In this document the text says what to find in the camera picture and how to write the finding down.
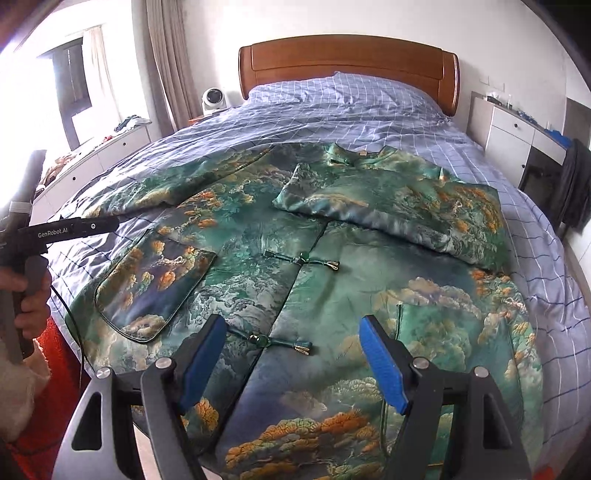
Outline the fuzzy cream sleeve forearm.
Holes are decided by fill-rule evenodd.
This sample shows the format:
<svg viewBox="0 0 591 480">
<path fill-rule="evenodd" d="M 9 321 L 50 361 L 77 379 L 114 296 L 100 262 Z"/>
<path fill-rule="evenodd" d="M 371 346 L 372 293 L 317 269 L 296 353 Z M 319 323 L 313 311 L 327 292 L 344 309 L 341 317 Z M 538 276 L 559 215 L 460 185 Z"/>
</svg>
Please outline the fuzzy cream sleeve forearm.
<svg viewBox="0 0 591 480">
<path fill-rule="evenodd" d="M 33 340 L 33 354 L 14 364 L 1 341 L 0 362 L 0 432 L 6 442 L 15 441 L 28 425 L 35 407 L 35 399 L 46 388 L 51 370 L 37 339 Z"/>
</svg>

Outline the person's left hand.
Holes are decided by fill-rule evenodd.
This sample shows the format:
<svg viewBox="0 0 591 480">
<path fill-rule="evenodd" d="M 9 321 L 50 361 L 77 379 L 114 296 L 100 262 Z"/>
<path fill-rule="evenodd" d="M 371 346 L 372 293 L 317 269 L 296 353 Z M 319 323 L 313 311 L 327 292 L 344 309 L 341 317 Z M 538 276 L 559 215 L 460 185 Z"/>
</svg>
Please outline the person's left hand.
<svg viewBox="0 0 591 480">
<path fill-rule="evenodd" d="M 51 295 L 52 278 L 48 270 L 44 271 L 40 288 L 27 295 L 21 302 L 21 313 L 15 317 L 15 326 L 22 331 L 25 339 L 39 337 L 46 328 L 50 317 L 48 300 Z M 25 292 L 27 280 L 23 275 L 15 273 L 8 267 L 1 268 L 1 289 L 11 292 Z"/>
</svg>

